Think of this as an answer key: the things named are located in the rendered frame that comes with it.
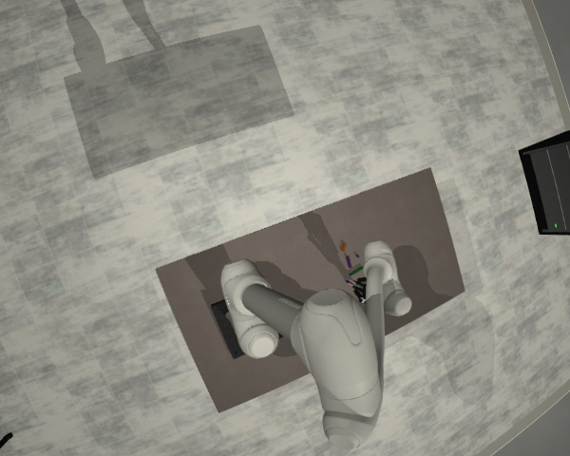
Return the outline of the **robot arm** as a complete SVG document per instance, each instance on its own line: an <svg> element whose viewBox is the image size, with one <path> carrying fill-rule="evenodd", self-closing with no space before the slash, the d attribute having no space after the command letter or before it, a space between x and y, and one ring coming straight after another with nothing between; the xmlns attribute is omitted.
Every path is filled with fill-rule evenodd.
<svg viewBox="0 0 570 456"><path fill-rule="evenodd" d="M324 433L344 450L362 446L379 417L384 390L384 313L401 316L411 308L392 250L378 240L364 247L364 312L352 294L339 289L317 292L305 303L275 293L247 258L225 264L220 278L229 310L226 318L243 352L253 358L266 357L275 351L278 333L290 340L317 384L325 410Z"/></svg>

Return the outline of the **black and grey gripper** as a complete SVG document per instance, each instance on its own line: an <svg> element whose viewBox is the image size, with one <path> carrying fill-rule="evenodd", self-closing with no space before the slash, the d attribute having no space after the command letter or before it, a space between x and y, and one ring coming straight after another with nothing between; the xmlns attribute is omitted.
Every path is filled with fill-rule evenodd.
<svg viewBox="0 0 570 456"><path fill-rule="evenodd" d="M361 280L361 281L360 281L360 280ZM354 286L353 284L350 284L350 283L349 283L349 285L351 285L351 286L354 288L354 291L353 291L353 292L354 292L354 293L356 294L356 296L359 298L359 302L361 302L361 303L366 303L366 301L365 301L365 300L366 300L366 284L361 283L361 282L365 282L365 281L366 281L366 278L365 278L365 277L357 278L357 281L352 281L352 280L350 280L350 282L352 282L352 283L354 283L354 284L357 284L357 285L360 285L360 286L362 285L362 287L365 288L365 291L364 291L364 288L362 289L362 288L359 288L359 287L356 286L356 285ZM357 291L357 290L358 290L358 291ZM362 294L360 294L359 291L360 291ZM364 296L364 295L365 295L365 296Z"/></svg>

